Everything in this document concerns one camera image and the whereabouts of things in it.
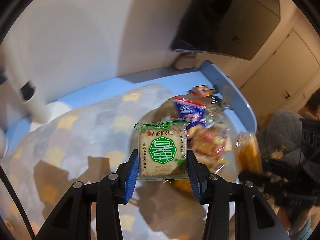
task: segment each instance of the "blue snack package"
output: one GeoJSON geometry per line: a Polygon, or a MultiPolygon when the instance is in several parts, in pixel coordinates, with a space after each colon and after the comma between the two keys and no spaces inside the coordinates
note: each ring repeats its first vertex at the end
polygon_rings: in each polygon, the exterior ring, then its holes
{"type": "Polygon", "coordinates": [[[181,98],[179,96],[174,97],[172,101],[175,102],[179,111],[179,118],[190,121],[190,124],[187,126],[187,130],[199,124],[203,127],[205,126],[206,106],[204,104],[194,100],[181,98]]]}

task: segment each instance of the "cracker package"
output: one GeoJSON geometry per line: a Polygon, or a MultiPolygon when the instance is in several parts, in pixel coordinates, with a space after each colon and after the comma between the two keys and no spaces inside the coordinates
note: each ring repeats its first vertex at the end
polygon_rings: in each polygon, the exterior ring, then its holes
{"type": "Polygon", "coordinates": [[[162,123],[137,123],[141,180],[183,179],[187,173],[187,126],[175,119],[162,123]]]}

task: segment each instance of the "metal screw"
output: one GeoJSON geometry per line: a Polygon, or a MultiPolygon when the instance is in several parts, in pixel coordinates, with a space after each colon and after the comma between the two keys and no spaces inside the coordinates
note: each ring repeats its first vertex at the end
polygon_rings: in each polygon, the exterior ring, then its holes
{"type": "Polygon", "coordinates": [[[253,187],[253,182],[250,181],[250,180],[247,180],[245,183],[244,183],[247,187],[253,187]]]}
{"type": "Polygon", "coordinates": [[[77,181],[73,184],[74,188],[80,188],[82,186],[82,183],[80,181],[77,181]]]}
{"type": "Polygon", "coordinates": [[[216,179],[218,179],[218,175],[217,175],[217,174],[214,174],[214,173],[211,173],[211,174],[209,175],[209,179],[216,180],[216,179]]]}
{"type": "Polygon", "coordinates": [[[116,174],[116,173],[111,173],[111,174],[108,176],[108,178],[111,179],[111,180],[115,180],[115,179],[118,178],[118,174],[116,174]]]}

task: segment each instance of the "green label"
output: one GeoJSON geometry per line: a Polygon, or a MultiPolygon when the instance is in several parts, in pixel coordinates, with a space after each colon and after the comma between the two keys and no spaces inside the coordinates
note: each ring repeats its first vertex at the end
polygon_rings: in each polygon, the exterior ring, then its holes
{"type": "Polygon", "coordinates": [[[158,129],[170,129],[170,125],[155,125],[153,129],[158,130],[158,129]]]}
{"type": "Polygon", "coordinates": [[[172,161],[176,152],[173,141],[166,137],[154,139],[149,148],[152,159],[162,164],[172,161]]]}

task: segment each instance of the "green logo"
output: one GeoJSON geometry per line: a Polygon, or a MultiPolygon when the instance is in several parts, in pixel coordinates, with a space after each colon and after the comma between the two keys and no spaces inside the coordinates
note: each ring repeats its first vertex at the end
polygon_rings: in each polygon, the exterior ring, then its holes
{"type": "Polygon", "coordinates": [[[151,142],[149,153],[155,162],[167,163],[172,161],[177,148],[173,141],[166,137],[159,137],[151,142]]]}

